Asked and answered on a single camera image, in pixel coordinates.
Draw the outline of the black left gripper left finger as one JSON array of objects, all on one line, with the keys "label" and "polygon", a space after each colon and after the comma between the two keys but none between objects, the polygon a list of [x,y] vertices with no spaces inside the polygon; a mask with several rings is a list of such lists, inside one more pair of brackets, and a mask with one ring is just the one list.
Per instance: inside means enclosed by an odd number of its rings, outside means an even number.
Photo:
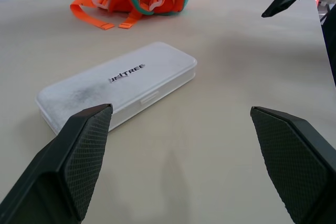
[{"label": "black left gripper left finger", "polygon": [[1,223],[82,223],[102,168],[113,107],[72,115],[1,202]]}]

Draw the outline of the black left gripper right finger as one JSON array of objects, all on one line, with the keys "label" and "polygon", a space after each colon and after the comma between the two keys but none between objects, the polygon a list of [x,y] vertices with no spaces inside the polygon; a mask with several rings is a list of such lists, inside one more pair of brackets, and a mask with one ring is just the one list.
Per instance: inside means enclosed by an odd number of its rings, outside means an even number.
[{"label": "black left gripper right finger", "polygon": [[268,175],[294,223],[335,223],[335,149],[306,120],[254,106]]}]

